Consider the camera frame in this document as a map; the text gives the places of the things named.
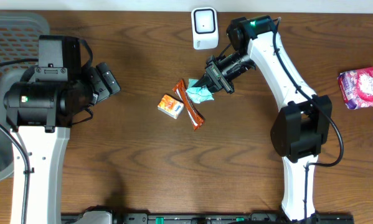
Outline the teal snack packet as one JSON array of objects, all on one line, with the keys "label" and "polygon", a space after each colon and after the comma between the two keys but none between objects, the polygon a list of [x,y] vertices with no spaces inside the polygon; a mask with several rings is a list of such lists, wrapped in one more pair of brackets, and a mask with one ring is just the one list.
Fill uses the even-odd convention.
[{"label": "teal snack packet", "polygon": [[190,78],[188,81],[186,93],[193,103],[200,104],[205,101],[214,101],[212,93],[207,89],[206,86],[193,87],[193,85],[197,83],[197,79]]}]

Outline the orange brown snack bar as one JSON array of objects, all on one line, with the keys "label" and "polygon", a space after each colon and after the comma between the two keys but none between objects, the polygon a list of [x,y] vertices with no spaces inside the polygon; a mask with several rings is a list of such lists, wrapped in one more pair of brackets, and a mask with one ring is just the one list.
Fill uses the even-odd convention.
[{"label": "orange brown snack bar", "polygon": [[181,99],[186,107],[187,113],[191,119],[194,130],[196,131],[204,124],[204,118],[195,109],[192,101],[186,93],[186,86],[184,80],[179,80],[175,87],[172,89],[173,92]]}]

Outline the small orange box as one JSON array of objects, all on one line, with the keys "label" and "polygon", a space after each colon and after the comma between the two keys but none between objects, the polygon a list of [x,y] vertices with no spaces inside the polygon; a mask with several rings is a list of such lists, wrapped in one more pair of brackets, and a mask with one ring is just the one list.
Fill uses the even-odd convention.
[{"label": "small orange box", "polygon": [[167,114],[168,116],[177,119],[184,109],[184,103],[176,100],[175,98],[164,95],[158,104],[158,110]]}]

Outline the purple pink liner pack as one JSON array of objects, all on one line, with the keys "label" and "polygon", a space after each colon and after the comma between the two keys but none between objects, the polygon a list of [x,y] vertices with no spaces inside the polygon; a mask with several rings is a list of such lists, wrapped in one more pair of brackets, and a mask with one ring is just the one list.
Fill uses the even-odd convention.
[{"label": "purple pink liner pack", "polygon": [[338,85],[348,109],[373,107],[373,67],[340,73]]}]

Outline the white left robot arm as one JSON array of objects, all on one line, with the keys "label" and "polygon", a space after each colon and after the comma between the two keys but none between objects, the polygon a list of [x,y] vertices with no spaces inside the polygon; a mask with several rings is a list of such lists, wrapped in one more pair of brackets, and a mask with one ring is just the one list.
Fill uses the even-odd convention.
[{"label": "white left robot arm", "polygon": [[60,223],[62,169],[73,117],[118,93],[106,63],[81,61],[85,40],[39,37],[37,64],[3,101],[14,155],[12,223]]}]

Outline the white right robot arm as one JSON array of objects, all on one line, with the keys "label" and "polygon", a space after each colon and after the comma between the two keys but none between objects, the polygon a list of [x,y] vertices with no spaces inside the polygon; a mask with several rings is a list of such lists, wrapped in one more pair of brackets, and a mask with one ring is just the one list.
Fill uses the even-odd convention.
[{"label": "white right robot arm", "polygon": [[205,73],[193,87],[233,93],[234,79],[251,68],[261,71],[278,107],[270,138],[284,171],[279,221],[315,223],[319,217],[313,203],[314,169],[333,123],[332,103],[298,73],[281,42],[279,25],[280,19],[270,16],[232,20],[226,34],[234,53],[208,58]]}]

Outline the white barcode scanner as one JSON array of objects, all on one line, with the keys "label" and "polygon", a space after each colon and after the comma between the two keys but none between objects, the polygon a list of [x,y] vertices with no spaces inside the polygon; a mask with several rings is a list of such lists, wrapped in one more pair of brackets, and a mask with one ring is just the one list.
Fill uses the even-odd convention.
[{"label": "white barcode scanner", "polygon": [[193,48],[214,49],[219,44],[217,11],[213,7],[198,7],[191,12]]}]

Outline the black plastic mesh basket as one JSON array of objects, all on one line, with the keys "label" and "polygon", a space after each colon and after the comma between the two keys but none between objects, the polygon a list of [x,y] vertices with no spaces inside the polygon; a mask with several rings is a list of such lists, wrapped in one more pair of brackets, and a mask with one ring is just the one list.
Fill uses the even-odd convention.
[{"label": "black plastic mesh basket", "polygon": [[[0,12],[0,63],[37,58],[38,38],[50,32],[49,23],[42,16],[31,12]],[[11,85],[18,82],[24,70],[34,62],[0,66],[0,123],[6,123],[3,97]],[[0,132],[0,181],[14,172],[13,153],[10,140]]]}]

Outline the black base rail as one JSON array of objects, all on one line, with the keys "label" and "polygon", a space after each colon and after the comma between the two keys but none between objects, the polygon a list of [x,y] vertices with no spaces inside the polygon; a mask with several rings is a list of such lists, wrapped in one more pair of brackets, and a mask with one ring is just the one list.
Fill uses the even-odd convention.
[{"label": "black base rail", "polygon": [[119,223],[119,224],[225,224],[225,223],[288,223],[285,216],[274,212],[251,215],[148,215],[126,213],[114,215],[106,211],[91,211],[82,215],[62,215],[61,223]]}]

